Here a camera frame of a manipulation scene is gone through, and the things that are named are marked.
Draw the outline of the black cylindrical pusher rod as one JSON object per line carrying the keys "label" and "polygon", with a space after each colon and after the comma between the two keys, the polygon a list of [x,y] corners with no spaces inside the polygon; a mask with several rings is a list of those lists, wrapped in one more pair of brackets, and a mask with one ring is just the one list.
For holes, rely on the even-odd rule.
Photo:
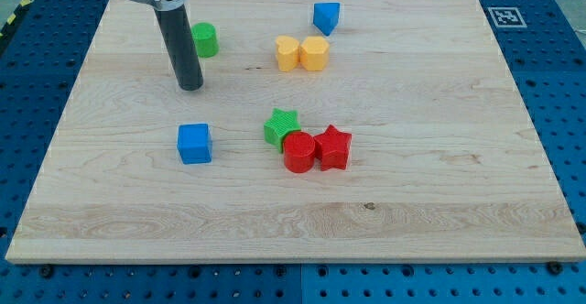
{"label": "black cylindrical pusher rod", "polygon": [[203,75],[185,6],[156,10],[155,15],[180,89],[198,90],[203,85]]}

